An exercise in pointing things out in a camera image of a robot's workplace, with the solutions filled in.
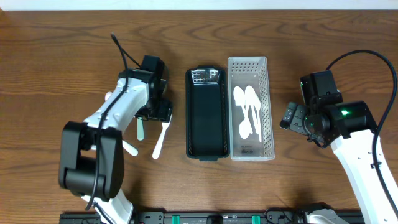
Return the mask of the light blue plastic fork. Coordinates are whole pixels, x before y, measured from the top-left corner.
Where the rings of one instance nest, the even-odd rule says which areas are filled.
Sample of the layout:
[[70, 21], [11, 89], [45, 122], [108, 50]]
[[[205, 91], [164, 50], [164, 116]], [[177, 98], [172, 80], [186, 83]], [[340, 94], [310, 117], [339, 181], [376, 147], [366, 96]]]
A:
[[137, 118], [137, 139], [139, 141], [143, 141], [145, 138], [144, 133], [144, 121], [140, 118]]

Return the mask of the white plastic fork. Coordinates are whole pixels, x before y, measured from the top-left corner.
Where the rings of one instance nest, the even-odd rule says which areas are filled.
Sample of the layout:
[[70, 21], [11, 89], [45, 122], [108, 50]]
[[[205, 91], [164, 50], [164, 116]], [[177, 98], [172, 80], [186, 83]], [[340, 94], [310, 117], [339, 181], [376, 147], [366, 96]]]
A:
[[165, 134], [167, 132], [167, 129], [170, 126], [171, 120], [172, 120], [172, 116], [170, 116], [170, 120], [168, 122], [163, 122], [162, 123], [162, 131], [160, 133], [160, 136], [158, 138], [158, 141], [157, 141], [157, 143], [155, 145], [155, 148], [154, 148], [154, 151], [152, 153], [152, 158], [153, 159], [158, 159], [160, 157], [160, 153], [161, 153], [161, 150], [162, 150], [162, 145], [164, 143]]

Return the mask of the white plastic spoon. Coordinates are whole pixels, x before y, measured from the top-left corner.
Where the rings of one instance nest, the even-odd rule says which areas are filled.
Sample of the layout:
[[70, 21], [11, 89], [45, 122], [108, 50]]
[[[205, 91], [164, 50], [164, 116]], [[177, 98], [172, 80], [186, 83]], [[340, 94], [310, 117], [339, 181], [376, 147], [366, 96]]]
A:
[[243, 92], [242, 88], [240, 88], [238, 86], [234, 87], [233, 96], [234, 96], [236, 106], [243, 105], [246, 107], [246, 96], [245, 96], [245, 93]]
[[255, 130], [256, 130], [256, 111], [254, 110], [254, 98], [258, 95], [256, 94], [254, 88], [251, 85], [248, 85], [245, 89], [245, 96], [246, 96], [246, 103], [252, 107], [251, 111], [252, 111], [252, 120], [255, 126]]
[[252, 127], [250, 120], [248, 118], [248, 110], [245, 106], [241, 105], [244, 119], [239, 124], [239, 134], [242, 139], [247, 139], [250, 134], [252, 134]]
[[253, 106], [254, 110], [256, 111], [256, 133], [259, 136], [259, 142], [262, 142], [261, 117], [260, 117], [261, 102], [257, 96], [254, 98]]

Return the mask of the clear white plastic basket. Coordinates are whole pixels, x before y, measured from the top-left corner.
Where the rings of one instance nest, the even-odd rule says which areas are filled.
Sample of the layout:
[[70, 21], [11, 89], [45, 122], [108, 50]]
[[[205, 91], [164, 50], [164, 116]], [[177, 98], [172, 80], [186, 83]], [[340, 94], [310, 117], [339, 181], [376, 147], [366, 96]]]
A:
[[[239, 124], [243, 120], [240, 106], [235, 105], [234, 87], [245, 89], [251, 85], [261, 102], [262, 142], [256, 134], [252, 120], [252, 107], [246, 103], [252, 134], [242, 139]], [[229, 145], [230, 155], [236, 161], [268, 161], [275, 158], [272, 127], [271, 96], [266, 57], [229, 57], [228, 58], [228, 97], [229, 97]]]

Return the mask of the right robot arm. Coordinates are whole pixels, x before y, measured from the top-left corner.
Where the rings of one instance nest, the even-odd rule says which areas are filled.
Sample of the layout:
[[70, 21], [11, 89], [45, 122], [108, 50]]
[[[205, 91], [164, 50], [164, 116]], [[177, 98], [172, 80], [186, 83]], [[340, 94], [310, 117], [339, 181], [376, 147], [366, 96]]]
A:
[[344, 168], [365, 223], [397, 223], [397, 184], [387, 165], [378, 126], [363, 101], [316, 105], [289, 103], [282, 129], [331, 147]]

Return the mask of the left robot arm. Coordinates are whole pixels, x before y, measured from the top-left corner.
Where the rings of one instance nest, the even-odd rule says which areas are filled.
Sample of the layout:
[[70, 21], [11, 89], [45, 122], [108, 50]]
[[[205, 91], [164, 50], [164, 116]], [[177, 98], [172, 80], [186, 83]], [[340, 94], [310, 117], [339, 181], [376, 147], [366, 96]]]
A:
[[167, 79], [164, 67], [129, 68], [96, 112], [62, 130], [58, 183], [85, 200], [103, 223], [139, 221], [121, 188], [124, 152], [136, 156], [138, 150], [123, 134], [134, 118], [170, 123], [172, 104], [163, 97]]

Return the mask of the white fork under arm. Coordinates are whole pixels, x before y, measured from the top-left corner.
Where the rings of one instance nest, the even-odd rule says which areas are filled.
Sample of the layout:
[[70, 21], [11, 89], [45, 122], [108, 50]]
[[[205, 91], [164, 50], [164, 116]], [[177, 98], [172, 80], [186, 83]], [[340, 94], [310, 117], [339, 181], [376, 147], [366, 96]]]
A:
[[130, 155], [132, 156], [138, 155], [139, 151], [133, 145], [129, 144], [125, 140], [122, 140], [122, 145], [123, 149], [126, 150], [128, 153], [130, 153]]

